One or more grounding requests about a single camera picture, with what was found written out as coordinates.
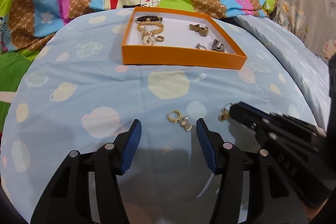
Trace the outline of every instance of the silver ring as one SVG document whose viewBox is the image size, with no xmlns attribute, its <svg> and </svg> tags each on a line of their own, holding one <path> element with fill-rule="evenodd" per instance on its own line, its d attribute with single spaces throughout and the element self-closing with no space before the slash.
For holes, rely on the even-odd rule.
<svg viewBox="0 0 336 224">
<path fill-rule="evenodd" d="M 200 50 L 200 49 L 204 49 L 204 50 L 206 50 L 206 51 L 208 50 L 206 47 L 202 46 L 202 45 L 199 44 L 199 43 L 196 45 L 196 48 L 199 49 L 199 50 Z"/>
</svg>

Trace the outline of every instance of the blue polka dot bedsheet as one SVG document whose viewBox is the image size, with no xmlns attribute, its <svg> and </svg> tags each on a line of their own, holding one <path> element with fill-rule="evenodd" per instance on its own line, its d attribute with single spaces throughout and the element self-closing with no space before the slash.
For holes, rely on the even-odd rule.
<svg viewBox="0 0 336 224">
<path fill-rule="evenodd" d="M 249 32 L 218 21 L 248 56 L 240 71 L 184 66 L 126 66 L 121 42 L 132 9 L 83 15 L 59 30 L 23 77 L 6 118 L 1 143 L 2 187 L 30 222 L 36 204 L 71 150 L 88 153 L 127 131 L 142 136 L 131 168 L 118 177 L 131 223 L 208 223 L 220 176 L 207 168 L 195 129 L 167 120 L 177 109 L 246 151 L 253 132 L 218 121 L 229 102 L 286 113 L 310 123 L 300 89 Z M 246 217 L 247 197 L 241 218 Z"/>
</svg>

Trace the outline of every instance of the metal screw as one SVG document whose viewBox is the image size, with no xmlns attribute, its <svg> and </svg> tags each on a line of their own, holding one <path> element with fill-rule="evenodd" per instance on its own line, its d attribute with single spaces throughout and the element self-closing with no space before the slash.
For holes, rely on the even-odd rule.
<svg viewBox="0 0 336 224">
<path fill-rule="evenodd" d="M 278 138 L 273 132 L 270 132 L 270 133 L 269 133 L 269 136 L 270 136 L 273 140 L 276 140 L 276 139 Z"/>
<path fill-rule="evenodd" d="M 114 148 L 114 144 L 113 144 L 113 143 L 107 143 L 107 144 L 104 146 L 104 148 L 105 148 L 106 150 L 112 150 L 112 149 Z"/>
<path fill-rule="evenodd" d="M 268 155 L 268 151 L 266 150 L 266 149 L 261 149 L 260 151 L 259 151 L 259 153 L 260 153 L 260 155 L 262 155 L 262 156 L 267 156 Z"/>
<path fill-rule="evenodd" d="M 76 157 L 78 155 L 78 151 L 76 151 L 76 150 L 72 150 L 70 153 L 69 153 L 69 156 L 71 157 L 71 158 L 74 158 L 74 157 Z"/>
<path fill-rule="evenodd" d="M 225 149 L 231 149 L 231 148 L 233 147 L 233 145 L 232 145 L 232 143 L 224 143 L 224 144 L 223 144 L 223 147 L 224 147 Z"/>
</svg>

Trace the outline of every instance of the floral fabric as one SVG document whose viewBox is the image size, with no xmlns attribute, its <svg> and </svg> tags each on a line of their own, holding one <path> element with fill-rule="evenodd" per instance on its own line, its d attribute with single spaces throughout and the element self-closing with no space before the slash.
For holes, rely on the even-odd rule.
<svg viewBox="0 0 336 224">
<path fill-rule="evenodd" d="M 326 62 L 336 53 L 336 0 L 279 0 L 275 22 Z"/>
</svg>

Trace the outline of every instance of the gold keychain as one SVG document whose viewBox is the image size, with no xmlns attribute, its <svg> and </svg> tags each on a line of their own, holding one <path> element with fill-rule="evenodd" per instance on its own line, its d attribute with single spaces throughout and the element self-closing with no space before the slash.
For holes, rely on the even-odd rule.
<svg viewBox="0 0 336 224">
<path fill-rule="evenodd" d="M 220 121 L 220 122 L 222 122 L 222 121 L 225 121 L 225 120 L 227 120 L 227 119 L 229 119 L 230 118 L 230 112 L 229 112 L 229 110 L 228 109 L 226 109 L 226 106 L 227 105 L 232 105 L 233 106 L 233 103 L 227 103 L 225 106 L 224 106 L 224 108 L 221 110 L 221 114 L 219 115 L 219 117 L 218 117 L 218 120 Z"/>
</svg>

